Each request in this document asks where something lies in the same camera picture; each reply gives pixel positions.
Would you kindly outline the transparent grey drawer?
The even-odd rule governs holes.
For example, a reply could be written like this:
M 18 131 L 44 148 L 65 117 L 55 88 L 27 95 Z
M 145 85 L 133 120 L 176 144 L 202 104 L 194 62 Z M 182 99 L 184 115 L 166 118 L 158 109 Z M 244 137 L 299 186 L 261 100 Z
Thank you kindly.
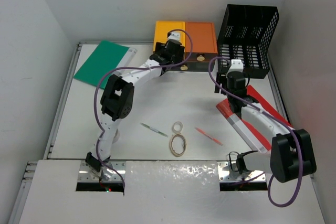
M 207 61 L 189 61 L 187 62 L 188 70 L 191 72 L 208 72 L 208 66 L 210 66 L 210 70 L 213 71 L 215 62 L 212 62 L 209 65 L 209 62 Z
M 187 70 L 188 70 L 187 63 L 181 64 L 179 66 L 175 66 L 172 68 L 168 68 L 168 71 L 187 71 Z

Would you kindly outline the green white pen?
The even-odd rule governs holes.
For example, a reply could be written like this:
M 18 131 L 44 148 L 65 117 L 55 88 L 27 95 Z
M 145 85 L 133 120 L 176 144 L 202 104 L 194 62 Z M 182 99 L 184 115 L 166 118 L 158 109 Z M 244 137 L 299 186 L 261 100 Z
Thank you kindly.
M 155 128 L 153 128 L 153 127 L 151 127 L 151 126 L 149 126 L 149 125 L 147 125 L 145 123 L 140 123 L 140 125 L 142 125 L 143 127 L 147 128 L 147 129 L 149 129 L 149 130 L 151 130 L 151 131 L 153 131 L 153 132 L 155 132 L 155 133 L 157 133 L 157 134 L 159 134 L 161 136 L 168 137 L 167 134 L 165 134 L 165 133 L 159 131 L 158 129 L 155 129 Z

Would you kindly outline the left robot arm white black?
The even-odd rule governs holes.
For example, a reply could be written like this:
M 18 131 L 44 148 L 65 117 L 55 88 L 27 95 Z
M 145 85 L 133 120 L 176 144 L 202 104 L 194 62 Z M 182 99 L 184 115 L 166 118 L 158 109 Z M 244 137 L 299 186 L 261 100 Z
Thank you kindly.
M 174 39 L 169 39 L 166 43 L 157 42 L 154 53 L 143 65 L 130 67 L 130 72 L 120 76 L 115 73 L 123 70 L 123 67 L 116 68 L 112 72 L 100 99 L 101 118 L 98 118 L 97 104 L 94 104 L 95 118 L 100 132 L 97 142 L 85 159 L 93 172 L 99 175 L 102 168 L 108 166 L 111 146 L 116 139 L 119 124 L 131 112 L 135 87 L 180 65 L 183 61 L 184 49 L 182 43 Z

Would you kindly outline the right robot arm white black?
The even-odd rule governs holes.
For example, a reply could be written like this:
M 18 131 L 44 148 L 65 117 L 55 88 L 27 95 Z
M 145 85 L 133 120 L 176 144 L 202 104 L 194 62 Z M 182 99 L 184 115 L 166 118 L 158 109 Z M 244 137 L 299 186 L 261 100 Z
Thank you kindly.
M 316 172 L 306 130 L 292 128 L 253 87 L 246 86 L 242 72 L 218 76 L 217 81 L 230 95 L 216 107 L 251 149 L 237 155 L 233 172 L 260 170 L 273 174 L 281 183 L 298 178 L 300 166 L 304 176 Z

